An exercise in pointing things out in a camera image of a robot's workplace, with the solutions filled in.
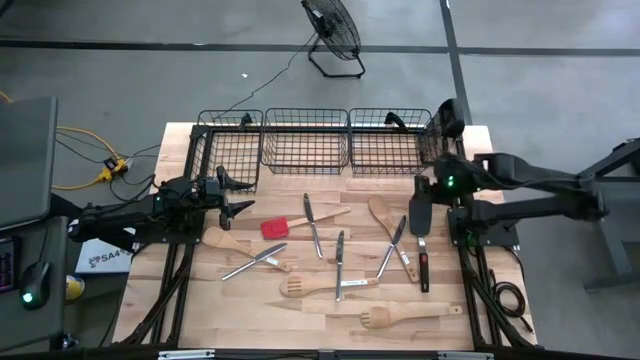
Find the butter knife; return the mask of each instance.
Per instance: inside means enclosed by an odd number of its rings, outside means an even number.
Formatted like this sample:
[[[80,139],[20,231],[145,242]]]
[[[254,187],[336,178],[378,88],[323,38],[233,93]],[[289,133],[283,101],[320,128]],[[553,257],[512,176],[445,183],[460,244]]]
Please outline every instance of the butter knife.
[[[322,259],[322,248],[320,247],[320,240],[318,239],[318,230],[316,230],[316,222],[313,220],[313,212],[311,211],[311,201],[309,201],[309,195],[304,194],[304,213],[307,215],[307,220],[311,225],[311,233],[313,234],[313,242],[316,245],[316,253],[318,258]]]
[[[342,255],[344,254],[344,230],[338,235],[336,245],[336,264],[338,265],[338,280],[336,282],[336,301],[342,298]]]
[[[398,228],[396,229],[395,235],[393,235],[391,244],[389,244],[389,249],[387,250],[387,254],[384,256],[384,260],[380,265],[380,269],[378,270],[378,274],[376,275],[378,279],[382,276],[384,269],[387,267],[387,263],[389,262],[389,257],[391,256],[393,249],[395,249],[396,244],[398,244],[398,242],[400,241],[400,238],[402,238],[402,231],[404,231],[404,225],[406,224],[406,222],[407,222],[407,216],[404,215],[400,220],[400,224],[398,224]]]
[[[251,259],[251,261],[249,261],[248,263],[240,266],[239,268],[233,270],[232,272],[228,273],[227,275],[222,277],[222,281],[228,280],[234,276],[236,276],[237,274],[241,273],[242,271],[250,268],[251,266],[259,263],[262,260],[267,259],[268,257],[279,253],[280,251],[284,250],[284,248],[287,246],[287,243],[282,243],[282,244],[278,244],[278,245],[274,245],[270,248],[268,248],[267,250],[264,250],[263,252],[259,253],[258,255],[256,255],[256,257],[254,257],[253,259]]]

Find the fan stand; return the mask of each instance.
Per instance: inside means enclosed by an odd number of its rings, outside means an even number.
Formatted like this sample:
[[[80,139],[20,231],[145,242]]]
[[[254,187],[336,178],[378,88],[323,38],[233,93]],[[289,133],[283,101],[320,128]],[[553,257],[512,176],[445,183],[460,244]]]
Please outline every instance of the fan stand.
[[[316,41],[313,42],[313,45],[311,46],[311,49],[309,49],[309,61],[311,61],[313,63],[313,65],[315,65],[316,68],[318,68],[318,70],[320,70],[320,72],[322,73],[322,76],[324,77],[328,77],[331,79],[336,79],[336,78],[358,78],[360,79],[360,77],[362,77],[362,75],[367,71],[364,68],[364,65],[362,64],[362,60],[360,60],[360,56],[359,54],[355,54],[355,58],[356,60],[358,60],[358,63],[360,64],[360,67],[362,68],[362,72],[358,73],[358,74],[342,74],[342,75],[331,75],[331,74],[327,74],[326,71],[324,71],[322,69],[322,67],[320,67],[320,65],[318,65],[318,63],[313,59],[313,56],[311,56],[311,53],[313,53],[316,48],[318,48],[318,43],[320,42],[320,36],[316,36]]]

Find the utensil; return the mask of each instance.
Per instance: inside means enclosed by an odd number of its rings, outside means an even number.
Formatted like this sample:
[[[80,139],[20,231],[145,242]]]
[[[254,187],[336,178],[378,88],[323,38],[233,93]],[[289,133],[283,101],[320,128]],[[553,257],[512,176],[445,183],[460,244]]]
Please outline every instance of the utensil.
[[[208,228],[202,235],[202,242],[205,245],[209,245],[219,249],[236,250],[243,254],[247,254],[251,257],[255,257],[259,253],[255,249],[252,249],[248,246],[244,246],[240,244],[238,240],[236,240],[233,236],[231,236],[231,234],[229,234],[227,231],[220,229],[219,227]],[[286,272],[291,271],[291,265],[286,262],[276,260],[272,257],[268,257],[264,259],[264,261],[267,264],[275,266],[282,271],[286,271]]]
[[[352,288],[360,286],[378,285],[380,280],[377,278],[363,280],[342,280],[340,286],[343,288]],[[280,292],[286,297],[302,297],[313,291],[322,289],[333,289],[336,283],[328,279],[305,278],[302,276],[290,276],[287,280],[280,284]]]
[[[274,255],[282,250],[284,250],[284,248],[287,246],[287,243],[282,243],[282,244],[278,244],[278,245],[274,245],[270,248],[268,248],[267,250],[259,253],[258,255],[255,256],[255,258],[251,259],[251,261],[249,261],[248,263],[240,266],[239,268],[233,270],[232,272],[228,273],[227,275],[222,277],[222,281],[228,280],[234,276],[236,276],[237,274],[241,273],[242,271],[250,268],[251,266],[259,263],[262,260],[267,259],[268,257],[270,257],[271,255]]]
[[[344,214],[351,211],[349,206],[344,206],[336,209],[329,210],[328,212],[316,216],[315,220],[322,220],[328,217]],[[300,218],[291,221],[287,221],[287,218],[281,216],[277,219],[265,221],[260,224],[260,230],[262,230],[262,236],[265,239],[279,239],[289,235],[289,229],[294,226],[304,225],[309,222],[307,218]]]
[[[374,195],[369,197],[369,210],[373,216],[378,220],[382,226],[387,230],[389,236],[393,237],[393,234],[396,232],[395,226],[393,226],[393,217],[391,216],[391,207],[382,199],[382,197]],[[407,271],[409,275],[409,279],[412,282],[418,282],[420,280],[418,276],[418,270],[416,266],[411,263],[407,253],[404,250],[404,245],[399,242],[396,245],[396,252],[400,256],[400,260],[402,260],[402,265],[404,265],[404,269]]]
[[[378,270],[378,274],[376,275],[378,279],[382,276],[384,269],[387,267],[387,263],[389,262],[389,257],[391,256],[391,252],[393,252],[393,249],[396,247],[396,245],[400,241],[400,238],[402,237],[402,231],[404,230],[404,224],[406,222],[407,222],[407,216],[404,215],[400,220],[400,224],[398,224],[398,229],[396,230],[396,234],[393,236],[393,239],[391,239],[391,243],[389,244],[389,249],[387,250],[387,254],[384,256],[384,260],[380,265],[380,269]]]
[[[304,193],[302,198],[304,202],[304,213],[307,215],[307,220],[311,225],[311,233],[313,234],[313,242],[316,245],[316,253],[318,258],[322,259],[322,248],[320,248],[320,240],[318,239],[318,230],[316,230],[316,222],[313,220],[313,212],[311,211],[311,202],[309,201],[309,195]]]
[[[338,244],[336,245],[336,264],[338,265],[338,279],[336,281],[336,301],[342,298],[342,255],[344,254],[344,230],[338,235]]]
[[[420,291],[429,292],[429,255],[424,237],[431,231],[432,203],[431,195],[420,176],[414,178],[415,191],[409,200],[409,229],[418,238],[418,263],[420,264]]]
[[[360,322],[369,329],[380,329],[404,320],[462,314],[462,306],[449,303],[403,303],[389,307],[374,306],[360,314]]]

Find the wire basket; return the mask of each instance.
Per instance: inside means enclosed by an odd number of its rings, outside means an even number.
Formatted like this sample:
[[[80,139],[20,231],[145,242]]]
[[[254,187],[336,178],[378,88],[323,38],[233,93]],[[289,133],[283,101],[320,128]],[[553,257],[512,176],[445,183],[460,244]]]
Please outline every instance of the wire basket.
[[[349,162],[348,116],[341,109],[267,110],[262,163],[274,174],[340,174]]]
[[[216,168],[222,165],[232,179],[253,184],[252,188],[238,192],[255,192],[260,174],[263,117],[260,110],[202,111],[191,131],[187,175],[191,179],[215,177]]]
[[[351,109],[349,147],[353,174],[418,174],[448,147],[440,132],[426,109]]]

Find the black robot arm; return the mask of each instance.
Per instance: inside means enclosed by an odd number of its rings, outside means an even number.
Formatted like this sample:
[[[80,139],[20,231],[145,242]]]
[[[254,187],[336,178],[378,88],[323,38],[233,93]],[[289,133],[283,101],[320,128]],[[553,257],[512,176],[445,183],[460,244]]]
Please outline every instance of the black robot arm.
[[[594,221],[607,214],[604,197],[592,175],[573,175],[532,166],[510,154],[477,154],[468,161],[453,154],[440,157],[434,165],[435,184],[426,182],[433,203],[452,205],[455,199],[480,190],[531,188],[554,196],[534,200],[493,204],[473,200],[468,204],[464,223],[467,230],[486,231],[503,220],[563,215],[576,220]]]
[[[80,211],[78,221],[69,227],[74,241],[94,238],[131,251],[132,235],[124,228],[136,230],[135,242],[192,243],[202,231],[204,213],[220,210],[220,227],[228,230],[231,219],[254,203],[253,200],[229,203],[226,190],[248,189],[252,185],[231,179],[224,167],[216,177],[190,180],[177,177],[162,182],[158,192],[124,204],[94,206]]]

